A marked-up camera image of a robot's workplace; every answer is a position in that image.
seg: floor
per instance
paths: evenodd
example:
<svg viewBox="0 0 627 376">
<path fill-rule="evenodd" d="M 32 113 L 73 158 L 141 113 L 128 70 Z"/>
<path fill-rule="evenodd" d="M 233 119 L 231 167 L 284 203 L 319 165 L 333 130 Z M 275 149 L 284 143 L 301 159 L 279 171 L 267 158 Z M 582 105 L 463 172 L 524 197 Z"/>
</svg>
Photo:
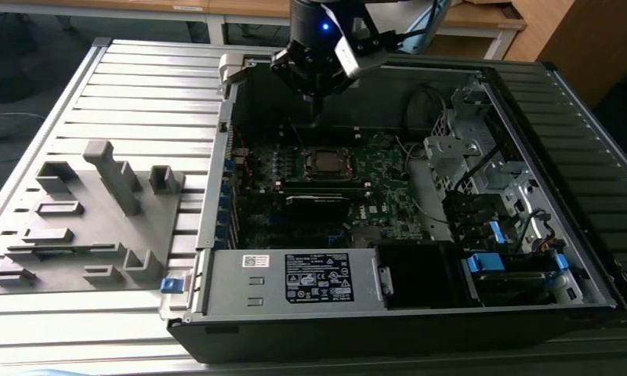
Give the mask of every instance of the floor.
<svg viewBox="0 0 627 376">
<path fill-rule="evenodd" d="M 21 65 L 36 81 L 36 94 L 14 103 L 0 104 L 1 112 L 46 115 L 96 37 L 164 42 L 207 42 L 205 27 L 176 21 L 116 20 L 88 17 L 72 19 L 74 29 L 62 31 L 53 16 L 30 16 L 28 29 L 36 51 L 24 55 Z M 236 25 L 228 29 L 229 41 L 239 45 L 285 45 L 287 27 L 251 27 L 245 38 Z M 614 87 L 595 108 L 627 153 L 627 78 Z M 41 121 L 30 117 L 0 117 L 0 159 L 18 158 L 36 134 Z M 0 188 L 16 162 L 0 162 Z"/>
</svg>

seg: table leg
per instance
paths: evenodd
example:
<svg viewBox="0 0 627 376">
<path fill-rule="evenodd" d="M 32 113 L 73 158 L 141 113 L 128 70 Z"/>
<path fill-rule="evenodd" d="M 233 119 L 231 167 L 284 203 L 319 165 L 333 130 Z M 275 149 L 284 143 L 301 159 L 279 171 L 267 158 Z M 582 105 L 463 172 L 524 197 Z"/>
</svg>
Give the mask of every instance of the table leg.
<svg viewBox="0 0 627 376">
<path fill-rule="evenodd" d="M 487 60 L 502 60 L 516 34 L 516 30 L 503 29 L 490 44 L 488 51 L 486 52 L 483 58 Z"/>
<path fill-rule="evenodd" d="M 239 24 L 239 28 L 241 29 L 241 37 L 251 38 L 251 28 L 245 23 Z"/>
<path fill-rule="evenodd" d="M 205 19 L 209 28 L 209 43 L 212 45 L 224 45 L 227 43 L 224 16 L 221 14 L 208 14 Z"/>
<path fill-rule="evenodd" d="M 60 27 L 62 27 L 62 30 L 69 31 L 74 27 L 72 26 L 72 16 L 56 16 L 56 19 L 58 20 Z"/>
</svg>

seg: workbench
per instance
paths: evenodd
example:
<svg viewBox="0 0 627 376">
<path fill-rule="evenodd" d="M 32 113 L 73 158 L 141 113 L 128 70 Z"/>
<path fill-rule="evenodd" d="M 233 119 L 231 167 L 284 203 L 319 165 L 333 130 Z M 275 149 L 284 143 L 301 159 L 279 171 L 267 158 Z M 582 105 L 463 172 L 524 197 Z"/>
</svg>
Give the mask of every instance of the workbench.
<svg viewBox="0 0 627 376">
<path fill-rule="evenodd" d="M 0 192 L 4 243 L 17 239 L 13 230 L 22 227 L 36 203 L 41 188 L 34 175 L 41 163 L 66 161 L 74 168 L 92 169 L 81 157 L 84 144 L 89 139 L 108 139 L 117 158 L 128 161 L 135 171 L 148 170 L 152 165 L 169 165 L 175 171 L 185 173 L 167 271 L 189 269 L 195 264 L 209 146 L 221 100 L 217 91 L 220 57 L 227 52 L 240 52 L 268 58 L 275 51 L 260 47 L 98 39 Z M 466 60 L 452 59 L 430 58 L 427 61 L 468 64 Z M 567 132 L 584 127 L 602 132 L 584 110 L 582 116 L 562 115 L 583 107 L 578 102 L 562 100 L 559 86 L 552 84 L 552 79 L 543 79 L 543 67 L 475 63 L 487 64 L 502 73 L 530 118 L 543 118 L 539 112 L 543 108 L 558 114 L 554 116 L 562 125 L 555 126 L 555 122 L 542 125 L 543 130 L 548 130 L 544 134 L 562 134 L 551 133 L 560 130 L 560 126 Z M 0 263 L 4 251 L 0 249 Z M 627 358 L 626 323 L 603 331 L 571 334 L 531 349 L 503 352 L 418 359 L 199 364 L 171 337 L 161 320 L 168 311 L 179 313 L 181 310 L 185 310 L 185 301 L 176 298 L 163 301 L 160 291 L 155 290 L 1 295 L 0 374 L 33 369 L 82 374 L 245 374 L 248 371 L 321 374 L 451 366 L 474 367 L 482 372 L 484 366 L 500 364 L 503 368 L 492 371 L 500 375 L 515 374 L 516 369 L 510 364 L 526 367 L 526 363 L 540 373 L 555 374 L 567 368 L 567 362 L 582 367 L 583 360 L 622 362 L 620 358 Z"/>
<path fill-rule="evenodd" d="M 289 24 L 288 0 L 0 0 L 0 12 L 204 22 L 213 45 L 228 42 L 227 24 Z M 526 25 L 524 20 L 507 18 L 495 5 L 464 3 L 451 7 L 436 33 L 491 41 L 475 57 L 502 60 Z M 455 48 L 468 47 L 443 46 L 436 54 L 459 56 L 458 51 L 451 51 Z"/>
</svg>

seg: slotted metal table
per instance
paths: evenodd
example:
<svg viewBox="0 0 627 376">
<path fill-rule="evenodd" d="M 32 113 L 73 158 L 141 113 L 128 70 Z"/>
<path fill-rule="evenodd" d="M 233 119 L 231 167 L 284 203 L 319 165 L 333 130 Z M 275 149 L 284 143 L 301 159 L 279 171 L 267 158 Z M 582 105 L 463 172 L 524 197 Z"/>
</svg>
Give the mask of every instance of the slotted metal table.
<svg viewBox="0 0 627 376">
<path fill-rule="evenodd" d="M 74 168 L 90 169 L 81 157 L 84 146 L 89 139 L 109 139 L 114 155 L 129 161 L 133 170 L 169 165 L 187 175 L 167 268 L 185 270 L 193 266 L 221 101 L 217 66 L 227 52 L 268 56 L 273 50 L 106 38 L 94 42 L 2 187 L 0 244 L 6 247 L 14 243 L 14 231 L 26 222 L 40 189 L 34 174 L 41 162 L 68 161 Z M 468 64 L 468 60 L 427 60 Z M 584 193 L 588 210 L 599 213 L 599 221 L 627 221 L 627 215 L 616 216 L 619 205 L 627 208 L 627 182 L 614 187 L 608 184 L 612 176 L 626 176 L 627 160 L 556 72 L 531 63 L 475 63 L 492 66 L 500 73 L 563 175 Z M 627 239 L 612 227 L 602 235 L 627 270 Z M 0 247 L 0 263 L 4 251 Z M 523 370 L 526 363 L 547 372 L 562 372 L 567 369 L 563 364 L 583 360 L 603 361 L 614 367 L 627 364 L 623 323 L 519 351 L 419 359 L 204 365 L 168 334 L 157 312 L 160 305 L 160 291 L 0 296 L 0 374 L 44 368 L 86 374 L 319 374 L 454 365 L 510 374 Z M 500 369 L 494 368 L 498 364 L 503 365 Z"/>
</svg>

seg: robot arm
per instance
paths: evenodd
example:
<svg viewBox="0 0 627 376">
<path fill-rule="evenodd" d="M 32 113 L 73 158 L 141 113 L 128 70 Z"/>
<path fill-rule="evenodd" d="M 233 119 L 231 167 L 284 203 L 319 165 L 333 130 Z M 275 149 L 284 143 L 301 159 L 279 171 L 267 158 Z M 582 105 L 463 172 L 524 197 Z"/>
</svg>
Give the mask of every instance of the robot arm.
<svg viewBox="0 0 627 376">
<path fill-rule="evenodd" d="M 439 24 L 451 0 L 434 0 L 431 15 L 434 9 L 442 11 L 422 31 L 380 33 L 364 4 L 398 1 L 410 0 L 291 0 L 291 41 L 273 55 L 271 68 L 293 91 L 315 101 L 343 92 L 381 66 L 406 38 L 434 34 L 432 25 Z"/>
</svg>

